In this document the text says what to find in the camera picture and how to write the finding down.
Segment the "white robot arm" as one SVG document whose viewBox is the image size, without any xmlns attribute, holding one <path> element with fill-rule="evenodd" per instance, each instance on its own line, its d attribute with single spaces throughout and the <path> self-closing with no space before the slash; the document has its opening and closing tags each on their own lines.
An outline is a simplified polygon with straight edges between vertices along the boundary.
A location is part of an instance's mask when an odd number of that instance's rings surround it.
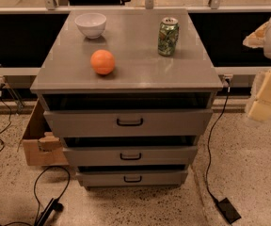
<svg viewBox="0 0 271 226">
<path fill-rule="evenodd" d="M 264 56 L 271 59 L 271 17 L 246 36 L 243 44 L 253 49 L 263 48 Z M 271 117 L 271 68 L 255 76 L 245 111 L 252 121 L 264 122 Z"/>
</svg>

